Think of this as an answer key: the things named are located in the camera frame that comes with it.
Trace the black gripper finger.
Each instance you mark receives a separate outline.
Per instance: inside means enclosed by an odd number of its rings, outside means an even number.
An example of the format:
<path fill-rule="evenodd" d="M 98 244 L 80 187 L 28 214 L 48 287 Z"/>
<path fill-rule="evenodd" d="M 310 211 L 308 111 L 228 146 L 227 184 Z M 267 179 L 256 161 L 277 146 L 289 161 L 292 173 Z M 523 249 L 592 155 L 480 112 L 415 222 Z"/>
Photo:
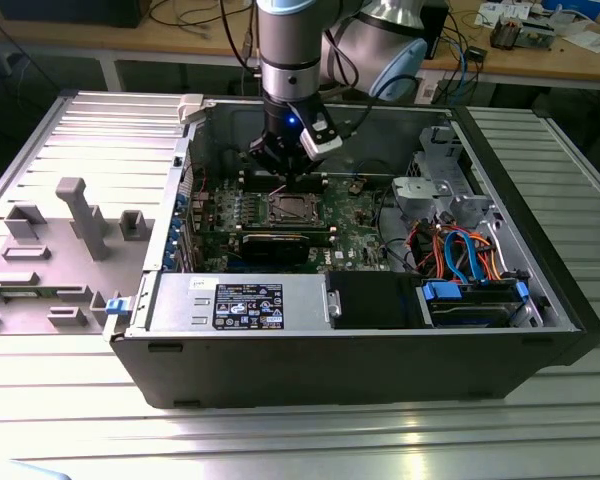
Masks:
<path fill-rule="evenodd" d="M 321 188 L 323 183 L 322 174 L 316 173 L 324 163 L 323 159 L 310 161 L 300 173 L 295 176 L 294 188 Z"/>
<path fill-rule="evenodd" d="M 269 173 L 283 177 L 287 187 L 296 183 L 292 153 L 283 140 L 257 138 L 249 145 L 249 155 Z"/>

